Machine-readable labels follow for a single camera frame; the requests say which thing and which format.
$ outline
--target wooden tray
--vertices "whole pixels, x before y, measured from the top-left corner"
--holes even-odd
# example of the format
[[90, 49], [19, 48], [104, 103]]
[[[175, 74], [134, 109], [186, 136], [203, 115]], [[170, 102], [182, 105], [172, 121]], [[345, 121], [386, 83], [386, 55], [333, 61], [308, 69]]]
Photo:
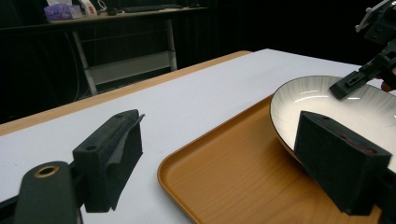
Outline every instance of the wooden tray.
[[377, 223], [341, 213], [277, 139], [258, 102], [163, 160], [163, 189], [196, 223]]

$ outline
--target white table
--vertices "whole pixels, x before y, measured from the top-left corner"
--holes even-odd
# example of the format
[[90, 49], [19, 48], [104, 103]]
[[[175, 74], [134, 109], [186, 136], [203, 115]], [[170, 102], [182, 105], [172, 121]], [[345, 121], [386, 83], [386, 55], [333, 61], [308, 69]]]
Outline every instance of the white table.
[[[48, 161], [73, 160], [72, 150], [111, 116], [138, 109], [143, 156], [116, 211], [87, 214], [84, 223], [189, 223], [157, 180], [162, 160], [274, 93], [296, 77], [344, 77], [357, 65], [264, 49], [78, 112], [0, 136], [0, 201], [18, 194], [21, 178]], [[381, 81], [370, 84], [379, 87]]]

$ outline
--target tissue box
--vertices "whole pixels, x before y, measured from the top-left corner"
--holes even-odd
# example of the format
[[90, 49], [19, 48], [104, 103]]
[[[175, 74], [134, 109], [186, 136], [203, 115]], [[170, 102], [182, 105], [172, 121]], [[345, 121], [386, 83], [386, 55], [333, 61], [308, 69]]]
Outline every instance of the tissue box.
[[44, 7], [44, 12], [49, 21], [73, 20], [82, 17], [81, 8], [77, 5], [56, 4]]

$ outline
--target dark background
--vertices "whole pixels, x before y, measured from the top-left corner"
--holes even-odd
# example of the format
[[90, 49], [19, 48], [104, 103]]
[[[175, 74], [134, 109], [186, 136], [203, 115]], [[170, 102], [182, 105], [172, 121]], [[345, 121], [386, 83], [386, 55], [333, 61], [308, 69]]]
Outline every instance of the dark background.
[[[177, 3], [217, 8], [173, 20], [178, 68], [238, 50], [278, 49], [343, 63], [369, 62], [385, 46], [355, 31], [367, 7], [380, 1], [104, 0], [108, 7]], [[0, 29], [47, 23], [45, 0], [0, 1]], [[83, 45], [89, 65], [166, 48], [162, 21], [93, 26], [82, 39], [130, 34]], [[0, 123], [89, 96], [70, 33], [1, 35]]]

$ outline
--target white bowl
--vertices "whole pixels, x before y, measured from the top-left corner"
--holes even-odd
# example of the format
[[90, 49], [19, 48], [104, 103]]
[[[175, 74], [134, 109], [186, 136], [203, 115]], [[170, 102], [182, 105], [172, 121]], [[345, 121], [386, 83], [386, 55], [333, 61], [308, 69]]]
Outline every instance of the white bowl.
[[291, 154], [302, 110], [338, 121], [392, 154], [389, 169], [396, 171], [396, 97], [365, 85], [343, 100], [329, 88], [340, 77], [299, 77], [276, 90], [270, 104], [271, 121], [277, 135]]

